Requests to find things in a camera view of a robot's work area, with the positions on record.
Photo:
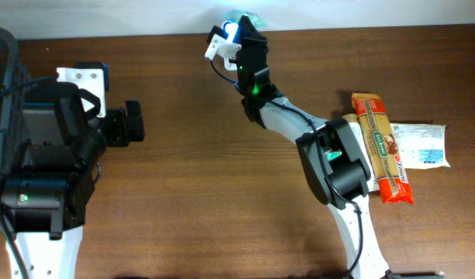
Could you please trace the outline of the white tube with gold cap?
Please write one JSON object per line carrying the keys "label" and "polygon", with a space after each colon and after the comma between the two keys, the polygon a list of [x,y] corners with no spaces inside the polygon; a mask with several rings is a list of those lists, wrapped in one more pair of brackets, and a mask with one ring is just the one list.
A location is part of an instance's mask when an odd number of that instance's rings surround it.
{"label": "white tube with gold cap", "polygon": [[357,120],[357,115],[355,113],[351,113],[351,114],[344,115],[342,118],[345,119],[348,122],[348,124],[349,124],[349,126],[350,126],[350,128],[351,128],[351,130],[352,130],[359,146],[360,146],[360,149],[361,149],[361,151],[364,155],[364,158],[367,161],[367,164],[370,168],[371,177],[370,177],[370,180],[367,182],[368,191],[369,192],[379,191],[379,185],[377,183],[377,178],[375,176],[375,173],[373,172],[373,167],[371,165],[370,157],[369,157],[369,154],[367,152],[367,147],[366,147],[366,144],[364,142],[363,132],[362,132],[361,126],[360,126],[360,124]]}

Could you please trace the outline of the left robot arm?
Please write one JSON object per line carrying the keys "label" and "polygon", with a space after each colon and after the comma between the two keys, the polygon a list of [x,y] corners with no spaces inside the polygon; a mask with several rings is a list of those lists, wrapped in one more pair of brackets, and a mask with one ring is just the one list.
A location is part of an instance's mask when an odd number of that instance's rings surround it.
{"label": "left robot arm", "polygon": [[0,132],[0,226],[14,278],[72,278],[101,156],[145,137],[137,100],[108,108],[108,66],[78,62],[5,89],[18,102]]}

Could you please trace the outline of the teal tissue pack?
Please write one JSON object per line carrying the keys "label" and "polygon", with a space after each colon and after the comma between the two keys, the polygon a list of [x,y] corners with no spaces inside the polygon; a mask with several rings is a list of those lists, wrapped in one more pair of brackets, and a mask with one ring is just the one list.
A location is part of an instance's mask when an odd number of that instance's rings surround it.
{"label": "teal tissue pack", "polygon": [[330,150],[325,153],[325,156],[328,161],[335,160],[338,157],[342,156],[342,151],[341,150]]}

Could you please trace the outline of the orange pasta package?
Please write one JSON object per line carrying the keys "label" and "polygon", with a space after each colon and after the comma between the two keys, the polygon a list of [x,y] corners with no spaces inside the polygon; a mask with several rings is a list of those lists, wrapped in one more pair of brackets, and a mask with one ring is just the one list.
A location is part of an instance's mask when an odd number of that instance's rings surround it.
{"label": "orange pasta package", "polygon": [[411,185],[380,96],[354,93],[352,104],[362,130],[382,202],[406,202],[413,205],[415,202]]}

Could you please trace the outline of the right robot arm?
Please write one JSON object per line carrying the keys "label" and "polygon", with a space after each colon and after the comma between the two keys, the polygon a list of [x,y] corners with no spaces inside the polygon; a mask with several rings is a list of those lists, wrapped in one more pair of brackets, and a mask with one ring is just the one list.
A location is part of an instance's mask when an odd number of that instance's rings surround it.
{"label": "right robot arm", "polygon": [[320,119],[291,104],[270,79],[267,38],[249,16],[213,26],[207,43],[205,58],[220,56],[233,65],[232,83],[248,119],[296,146],[312,194],[336,221],[347,258],[344,276],[391,277],[370,216],[372,172],[349,123]]}

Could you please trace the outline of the mint green snack pouch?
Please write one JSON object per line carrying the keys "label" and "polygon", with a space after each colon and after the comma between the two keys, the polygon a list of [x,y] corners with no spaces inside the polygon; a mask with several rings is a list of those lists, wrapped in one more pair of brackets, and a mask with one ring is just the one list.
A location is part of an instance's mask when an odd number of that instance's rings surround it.
{"label": "mint green snack pouch", "polygon": [[250,22],[256,28],[266,27],[267,23],[256,13],[233,9],[226,14],[223,15],[223,19],[230,21],[230,22],[238,22],[242,16],[246,16],[249,18]]}

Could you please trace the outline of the yellow snack bag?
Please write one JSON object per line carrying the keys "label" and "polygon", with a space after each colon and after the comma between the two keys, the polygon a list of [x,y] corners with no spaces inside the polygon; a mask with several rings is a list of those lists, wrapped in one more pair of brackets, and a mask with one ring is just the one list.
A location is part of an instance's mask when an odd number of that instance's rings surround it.
{"label": "yellow snack bag", "polygon": [[446,125],[391,123],[406,169],[450,167],[446,159]]}

